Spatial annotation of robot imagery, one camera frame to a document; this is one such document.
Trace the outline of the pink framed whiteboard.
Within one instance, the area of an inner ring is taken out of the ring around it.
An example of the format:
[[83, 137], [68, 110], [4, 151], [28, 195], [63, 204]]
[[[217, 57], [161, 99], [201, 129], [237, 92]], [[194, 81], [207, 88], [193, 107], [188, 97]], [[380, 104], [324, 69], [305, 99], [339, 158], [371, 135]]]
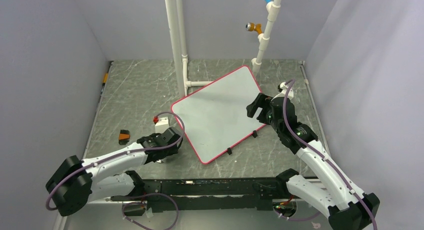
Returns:
[[264, 127], [246, 111], [260, 92], [251, 69], [243, 65], [171, 105], [201, 163], [209, 164], [230, 153]]

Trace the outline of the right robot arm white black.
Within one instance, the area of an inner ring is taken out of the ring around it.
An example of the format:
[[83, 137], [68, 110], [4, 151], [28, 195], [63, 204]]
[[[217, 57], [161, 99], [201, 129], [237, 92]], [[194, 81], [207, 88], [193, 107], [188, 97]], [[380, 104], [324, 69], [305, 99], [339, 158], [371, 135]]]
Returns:
[[293, 195], [303, 199], [325, 216], [334, 230], [363, 230], [368, 225], [377, 229], [379, 198], [365, 193], [342, 172], [316, 133], [297, 120], [289, 98], [259, 93], [247, 106], [247, 116], [252, 118], [259, 108], [257, 120], [270, 125], [281, 143], [304, 161], [325, 186], [323, 190], [298, 171], [288, 169], [277, 175], [276, 193], [282, 198]]

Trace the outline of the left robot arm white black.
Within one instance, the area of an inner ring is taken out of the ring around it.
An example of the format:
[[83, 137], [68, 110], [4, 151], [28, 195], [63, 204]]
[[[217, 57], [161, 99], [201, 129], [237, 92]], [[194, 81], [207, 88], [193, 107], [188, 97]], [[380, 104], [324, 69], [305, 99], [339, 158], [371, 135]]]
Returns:
[[182, 141], [181, 134], [169, 127], [105, 155], [82, 160], [70, 156], [46, 183], [46, 208], [66, 217], [104, 198], [137, 200], [146, 190], [134, 168], [177, 154]]

